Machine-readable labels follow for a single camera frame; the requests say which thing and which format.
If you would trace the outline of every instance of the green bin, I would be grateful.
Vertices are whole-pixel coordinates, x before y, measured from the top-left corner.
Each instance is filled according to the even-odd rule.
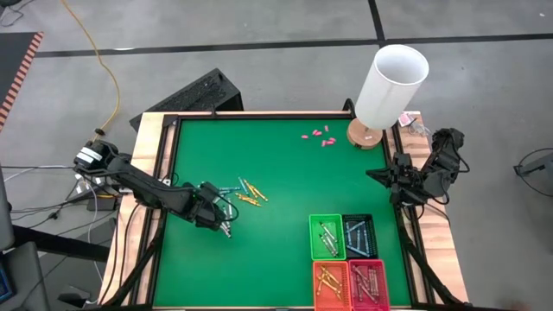
[[[325,230],[321,222],[335,236],[338,241],[334,243],[338,256],[334,257],[322,242],[319,235],[323,235]],[[312,214],[309,215],[309,237],[311,238],[311,259],[320,260],[346,260],[346,243],[344,241],[344,228],[342,225],[342,216],[339,214]]]

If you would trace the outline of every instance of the white cylinder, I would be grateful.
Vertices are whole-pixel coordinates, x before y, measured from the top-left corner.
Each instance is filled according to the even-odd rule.
[[[414,48],[390,45],[374,56],[355,114],[367,128],[391,127],[429,74],[429,63]]]

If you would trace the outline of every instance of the wooden frame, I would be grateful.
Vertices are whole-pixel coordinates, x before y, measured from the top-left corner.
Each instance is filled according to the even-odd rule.
[[[417,122],[422,122],[420,112],[412,112],[417,114]],[[294,115],[349,115],[349,111],[221,111],[219,116],[294,116]],[[164,146],[162,151],[160,176],[168,173],[169,162],[171,157],[171,147],[175,137],[175,126],[169,125],[166,129],[166,141],[161,142],[163,123],[166,122],[166,116],[197,116],[209,117],[210,111],[186,111],[186,112],[146,112],[143,114],[140,129],[137,135],[137,142],[133,151],[132,165],[140,168],[142,171],[152,175],[154,173],[156,159],[160,146]],[[429,142],[427,137],[410,134],[406,128],[400,129],[401,140],[404,146],[404,152],[410,153],[413,159],[413,165],[421,167],[430,154]],[[394,140],[391,132],[388,130],[388,144],[391,154],[395,150]],[[123,197],[119,210],[118,225],[119,228],[125,228],[130,221],[129,232],[127,238],[127,247],[125,254],[125,262],[121,263],[123,258],[123,243],[124,230],[118,230],[117,238],[114,237],[111,243],[111,249],[115,250],[115,243],[118,243],[117,263],[114,264],[115,251],[110,252],[108,263],[105,268],[104,282],[100,290],[100,297],[105,295],[104,301],[109,300],[117,291],[120,280],[121,270],[123,270],[123,279],[125,279],[130,271],[134,268],[138,258],[138,248],[143,234],[144,218],[146,209],[138,207],[132,219],[129,219],[130,213],[136,202],[132,195]],[[159,211],[154,211],[153,220],[149,230],[149,241],[153,238],[153,234],[157,228],[157,220],[159,219]],[[404,222],[409,224],[409,220],[404,217]],[[421,233],[423,236],[423,244],[426,252],[429,265],[435,273],[441,278],[443,283],[449,288],[453,295],[462,301],[467,301],[467,292],[461,275],[461,269],[457,260],[457,254],[454,248],[453,238],[449,230],[448,222],[438,213],[426,209],[425,214],[419,220]],[[144,269],[137,292],[137,303],[145,303],[148,291],[149,275],[151,272],[151,260]],[[413,276],[415,279],[416,292],[418,301],[426,302],[426,296],[423,290],[423,278],[416,263],[411,259],[413,267]],[[108,283],[111,279],[111,274],[114,272],[111,286]]]

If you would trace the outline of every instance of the concrete floor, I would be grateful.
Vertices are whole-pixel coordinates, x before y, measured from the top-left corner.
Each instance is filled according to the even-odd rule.
[[[364,0],[69,3],[99,48],[376,37]],[[548,0],[377,4],[388,38],[553,29]],[[16,26],[0,31],[44,31],[41,51],[90,49],[59,1],[36,1],[23,12]],[[471,302],[499,307],[520,300],[532,310],[550,309],[551,199],[526,187],[512,165],[534,149],[553,146],[553,41],[413,47],[429,60],[430,75],[408,109],[422,111],[432,130],[455,127],[466,134],[461,154],[472,171],[452,187],[448,214]],[[357,98],[377,50],[285,48],[104,57],[122,92],[122,109],[107,138],[131,152],[136,134],[128,120],[215,67],[241,90],[247,110],[340,109],[345,98]],[[93,57],[35,59],[0,136],[2,163],[70,164],[114,102],[109,77]],[[533,176],[531,182],[553,193],[541,177]],[[61,201],[73,181],[68,171],[32,173],[11,181],[8,196],[16,208],[47,206]],[[21,224],[33,225],[43,217],[28,217]],[[68,208],[60,219],[39,228],[61,232],[91,218],[82,207]]]

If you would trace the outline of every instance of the green mat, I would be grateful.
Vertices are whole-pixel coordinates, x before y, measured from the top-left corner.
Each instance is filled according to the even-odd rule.
[[[346,138],[348,124],[344,119],[183,121],[175,158],[179,184],[233,187],[240,176],[269,202],[256,207],[231,197],[240,212],[232,239],[169,215],[155,305],[313,306],[308,216],[314,213],[371,213],[391,304],[409,305],[389,192],[365,175],[366,169],[385,166],[382,147],[355,149]],[[313,129],[323,130],[323,136],[311,136]],[[321,140],[331,136],[336,144],[322,148]]]

